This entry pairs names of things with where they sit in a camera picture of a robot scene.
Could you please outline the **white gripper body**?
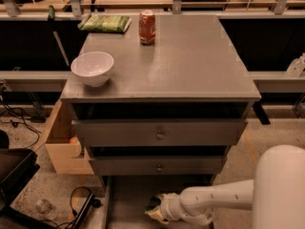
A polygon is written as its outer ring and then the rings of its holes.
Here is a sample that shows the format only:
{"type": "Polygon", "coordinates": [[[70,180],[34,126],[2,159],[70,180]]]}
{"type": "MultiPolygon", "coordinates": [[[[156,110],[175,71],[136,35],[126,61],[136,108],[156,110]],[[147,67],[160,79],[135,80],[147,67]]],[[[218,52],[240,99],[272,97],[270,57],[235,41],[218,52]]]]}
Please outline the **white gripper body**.
{"type": "Polygon", "coordinates": [[[189,214],[181,203],[179,194],[170,193],[169,198],[161,200],[160,210],[166,220],[177,221],[187,219],[189,214]]]}

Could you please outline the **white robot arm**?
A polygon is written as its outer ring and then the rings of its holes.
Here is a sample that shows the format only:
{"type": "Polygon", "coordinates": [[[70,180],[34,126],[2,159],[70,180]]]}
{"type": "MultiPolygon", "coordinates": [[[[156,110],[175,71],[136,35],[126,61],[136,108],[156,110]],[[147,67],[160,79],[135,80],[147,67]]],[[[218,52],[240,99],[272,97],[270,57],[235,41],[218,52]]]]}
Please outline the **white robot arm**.
{"type": "Polygon", "coordinates": [[[259,159],[253,179],[160,194],[145,214],[164,224],[210,227],[214,208],[250,210],[253,229],[305,229],[305,150],[274,146],[259,159]]]}

